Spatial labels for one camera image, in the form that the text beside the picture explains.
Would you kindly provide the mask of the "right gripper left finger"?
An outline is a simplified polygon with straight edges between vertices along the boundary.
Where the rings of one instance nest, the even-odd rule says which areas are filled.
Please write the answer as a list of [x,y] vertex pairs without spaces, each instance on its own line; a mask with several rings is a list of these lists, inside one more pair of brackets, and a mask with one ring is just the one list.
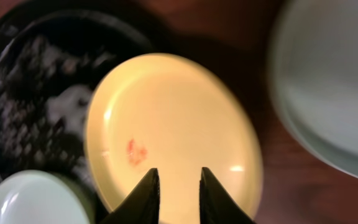
[[151,168],[115,211],[100,224],[158,224],[160,179],[157,168]]

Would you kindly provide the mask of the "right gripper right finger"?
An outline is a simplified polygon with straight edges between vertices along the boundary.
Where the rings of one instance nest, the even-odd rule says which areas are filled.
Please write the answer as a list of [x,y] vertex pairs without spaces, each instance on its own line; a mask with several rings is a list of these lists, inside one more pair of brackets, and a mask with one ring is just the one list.
[[207,167],[201,170],[199,201],[201,224],[255,224]]

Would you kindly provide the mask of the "yellow plate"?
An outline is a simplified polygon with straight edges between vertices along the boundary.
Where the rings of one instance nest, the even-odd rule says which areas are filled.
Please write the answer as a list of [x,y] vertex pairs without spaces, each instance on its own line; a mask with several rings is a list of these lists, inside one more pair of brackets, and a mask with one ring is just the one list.
[[98,195],[115,211],[151,168],[160,177],[160,222],[198,223],[201,170],[255,217],[262,156],[236,97],[201,65],[145,54],[111,70],[88,108],[85,152]]

